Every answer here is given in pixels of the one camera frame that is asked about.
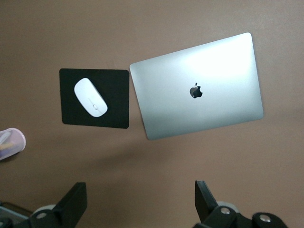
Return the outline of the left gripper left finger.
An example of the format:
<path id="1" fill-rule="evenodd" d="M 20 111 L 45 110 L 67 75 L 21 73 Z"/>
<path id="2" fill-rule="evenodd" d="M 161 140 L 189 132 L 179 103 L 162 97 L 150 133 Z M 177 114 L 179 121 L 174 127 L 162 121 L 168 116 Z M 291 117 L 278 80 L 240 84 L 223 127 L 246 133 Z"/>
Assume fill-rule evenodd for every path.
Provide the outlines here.
<path id="1" fill-rule="evenodd" d="M 74 228 L 87 208 L 84 182 L 77 182 L 51 210 L 35 213 L 25 222 L 26 228 Z"/>

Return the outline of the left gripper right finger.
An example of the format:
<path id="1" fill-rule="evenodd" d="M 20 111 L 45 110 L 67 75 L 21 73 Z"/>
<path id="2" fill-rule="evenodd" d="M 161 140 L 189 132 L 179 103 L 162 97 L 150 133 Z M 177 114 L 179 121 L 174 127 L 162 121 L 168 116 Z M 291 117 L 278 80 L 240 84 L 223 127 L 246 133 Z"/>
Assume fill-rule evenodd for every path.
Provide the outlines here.
<path id="1" fill-rule="evenodd" d="M 243 216 L 238 208 L 223 201 L 216 201 L 203 180 L 195 181 L 195 208 L 200 222 L 195 228 L 286 228 L 276 215 L 257 212 L 252 218 Z"/>

